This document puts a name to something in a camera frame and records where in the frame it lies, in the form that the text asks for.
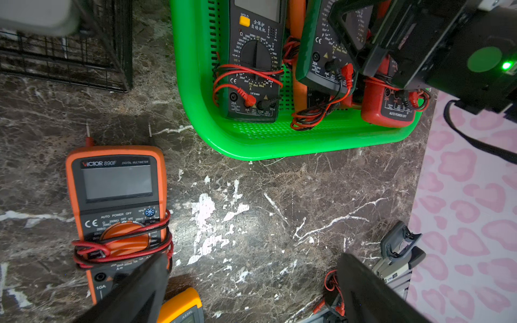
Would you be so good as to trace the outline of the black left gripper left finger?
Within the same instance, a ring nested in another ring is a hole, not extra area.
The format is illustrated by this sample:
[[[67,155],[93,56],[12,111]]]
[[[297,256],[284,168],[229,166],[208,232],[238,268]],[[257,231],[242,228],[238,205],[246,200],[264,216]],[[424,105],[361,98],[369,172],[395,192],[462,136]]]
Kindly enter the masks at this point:
[[[155,254],[76,322],[157,322],[168,284],[168,257]]]

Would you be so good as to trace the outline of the small green multimeter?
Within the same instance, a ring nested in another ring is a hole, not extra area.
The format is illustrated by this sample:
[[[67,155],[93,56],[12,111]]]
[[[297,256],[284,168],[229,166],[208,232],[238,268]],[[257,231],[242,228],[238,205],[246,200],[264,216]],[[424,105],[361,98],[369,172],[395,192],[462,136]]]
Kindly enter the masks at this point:
[[[348,322],[337,270],[326,274],[323,298],[313,309],[312,315],[321,318],[323,322]]]

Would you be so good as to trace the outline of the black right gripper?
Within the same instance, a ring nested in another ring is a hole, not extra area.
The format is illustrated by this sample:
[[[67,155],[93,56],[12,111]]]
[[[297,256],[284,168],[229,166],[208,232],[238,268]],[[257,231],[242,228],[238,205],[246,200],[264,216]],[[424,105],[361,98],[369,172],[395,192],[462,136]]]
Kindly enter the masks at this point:
[[[329,24],[356,70],[372,77],[385,58],[392,86],[430,86],[471,113],[516,107],[516,9],[480,1],[336,1]]]

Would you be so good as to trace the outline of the orange Victor multimeter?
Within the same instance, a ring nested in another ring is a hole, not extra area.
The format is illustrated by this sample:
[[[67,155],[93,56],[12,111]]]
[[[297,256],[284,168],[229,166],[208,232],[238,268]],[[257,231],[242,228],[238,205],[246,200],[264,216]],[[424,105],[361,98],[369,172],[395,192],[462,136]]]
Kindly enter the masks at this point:
[[[85,271],[93,303],[157,253],[172,269],[166,163],[153,145],[86,145],[66,159],[78,239],[73,259]]]
[[[291,60],[292,66],[293,101],[294,110],[298,113],[302,110],[305,110],[308,103],[308,88],[296,79],[298,55],[300,52],[300,41],[306,16],[306,1],[290,0],[288,9],[290,38],[293,42],[292,46],[290,47],[291,51],[289,52],[289,59]]]

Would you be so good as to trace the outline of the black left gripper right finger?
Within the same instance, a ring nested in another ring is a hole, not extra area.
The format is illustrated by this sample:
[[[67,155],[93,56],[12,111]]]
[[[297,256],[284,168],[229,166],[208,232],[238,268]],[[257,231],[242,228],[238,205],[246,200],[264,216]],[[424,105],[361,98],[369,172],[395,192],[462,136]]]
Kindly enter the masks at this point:
[[[340,256],[337,277],[349,322],[428,321],[352,254]]]

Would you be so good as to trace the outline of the large green XLUE multimeter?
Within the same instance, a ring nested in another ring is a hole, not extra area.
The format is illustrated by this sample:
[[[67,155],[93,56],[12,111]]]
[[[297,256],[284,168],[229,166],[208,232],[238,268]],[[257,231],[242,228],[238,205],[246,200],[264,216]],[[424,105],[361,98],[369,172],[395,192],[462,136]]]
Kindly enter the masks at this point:
[[[212,98],[224,118],[277,120],[287,1],[221,1],[218,64]]]

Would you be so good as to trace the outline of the red Aneng large multimeter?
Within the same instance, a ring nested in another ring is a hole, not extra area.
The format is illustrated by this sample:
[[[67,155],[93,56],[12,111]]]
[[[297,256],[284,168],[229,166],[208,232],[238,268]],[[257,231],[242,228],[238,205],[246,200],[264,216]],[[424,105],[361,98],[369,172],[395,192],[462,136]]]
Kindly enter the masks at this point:
[[[392,84],[397,62],[386,56],[373,77],[364,78],[361,117],[372,125],[400,129],[409,126],[417,113],[430,105],[427,89],[402,90]]]

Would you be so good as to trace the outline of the yellow Aneng multimeter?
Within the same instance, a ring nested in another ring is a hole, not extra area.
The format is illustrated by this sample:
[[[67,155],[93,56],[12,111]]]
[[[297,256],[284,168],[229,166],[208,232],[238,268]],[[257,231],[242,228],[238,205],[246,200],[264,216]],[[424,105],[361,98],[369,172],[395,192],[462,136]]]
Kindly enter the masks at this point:
[[[157,323],[204,323],[198,292],[189,287],[162,305]]]

